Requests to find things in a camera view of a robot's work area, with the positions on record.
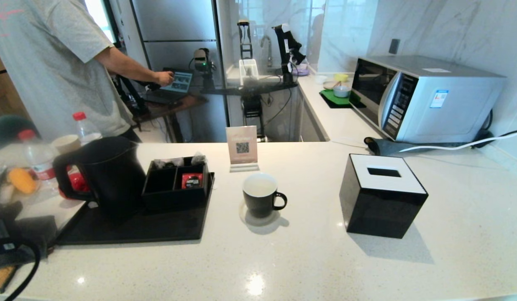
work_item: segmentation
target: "microwave control panel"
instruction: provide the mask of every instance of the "microwave control panel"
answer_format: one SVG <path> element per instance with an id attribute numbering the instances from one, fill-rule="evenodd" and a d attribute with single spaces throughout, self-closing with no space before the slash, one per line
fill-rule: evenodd
<path id="1" fill-rule="evenodd" d="M 393 139 L 396 139 L 398 135 L 398 130 L 404 121 L 405 112 L 407 107 L 409 107 L 418 82 L 419 79 L 416 77 L 401 74 L 398 89 L 394 94 L 394 100 L 392 101 L 391 108 L 389 108 L 389 114 L 383 128 L 385 133 L 389 134 Z"/>

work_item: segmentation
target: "wooden table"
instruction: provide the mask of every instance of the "wooden table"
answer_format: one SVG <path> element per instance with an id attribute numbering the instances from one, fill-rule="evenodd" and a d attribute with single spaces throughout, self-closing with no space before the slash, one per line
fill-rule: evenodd
<path id="1" fill-rule="evenodd" d="M 163 93 L 163 91 L 156 92 L 157 96 L 160 96 L 160 93 Z M 193 107 L 203 105 L 208 102 L 208 99 L 202 95 L 187 94 L 183 98 L 179 99 L 176 103 L 171 103 L 169 105 L 161 105 L 159 103 L 150 102 L 148 99 L 146 99 L 146 101 L 148 103 L 150 112 L 142 116 L 134 117 L 134 121 L 137 123 L 137 127 L 140 129 L 140 131 L 142 122 L 155 120 L 162 117 L 164 119 L 166 133 L 168 133 L 170 136 L 170 141 L 172 143 L 183 143 L 184 138 L 182 137 L 182 131 L 180 130 L 180 125 L 177 120 L 177 112 L 189 110 Z"/>

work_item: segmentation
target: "cup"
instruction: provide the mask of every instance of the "cup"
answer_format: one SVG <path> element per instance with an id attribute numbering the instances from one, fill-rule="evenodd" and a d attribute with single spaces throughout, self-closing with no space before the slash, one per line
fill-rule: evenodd
<path id="1" fill-rule="evenodd" d="M 60 155 L 76 151 L 81 147 L 80 139 L 77 135 L 66 135 L 52 141 L 52 145 L 58 150 Z"/>
<path id="2" fill-rule="evenodd" d="M 275 206 L 275 199 L 284 200 L 283 206 Z M 247 210 L 253 217 L 268 217 L 274 210 L 281 210 L 287 206 L 287 197 L 277 192 L 277 181 L 267 173 L 256 173 L 243 182 L 243 198 Z"/>

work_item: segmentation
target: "black mug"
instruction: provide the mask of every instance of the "black mug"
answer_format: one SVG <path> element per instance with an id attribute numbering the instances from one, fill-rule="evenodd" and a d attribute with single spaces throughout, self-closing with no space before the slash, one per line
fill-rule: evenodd
<path id="1" fill-rule="evenodd" d="M 283 206 L 275 206 L 275 199 L 284 200 Z M 274 210 L 281 210 L 287 206 L 287 197 L 277 192 L 277 181 L 267 173 L 256 173 L 247 177 L 243 182 L 243 198 L 247 210 L 253 217 L 268 217 Z"/>

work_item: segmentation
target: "hand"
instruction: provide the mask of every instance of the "hand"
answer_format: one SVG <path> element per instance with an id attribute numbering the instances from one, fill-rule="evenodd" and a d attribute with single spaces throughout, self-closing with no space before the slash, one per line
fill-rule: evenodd
<path id="1" fill-rule="evenodd" d="M 155 72 L 156 83 L 161 87 L 169 86 L 173 82 L 173 72 L 171 71 L 162 71 Z"/>

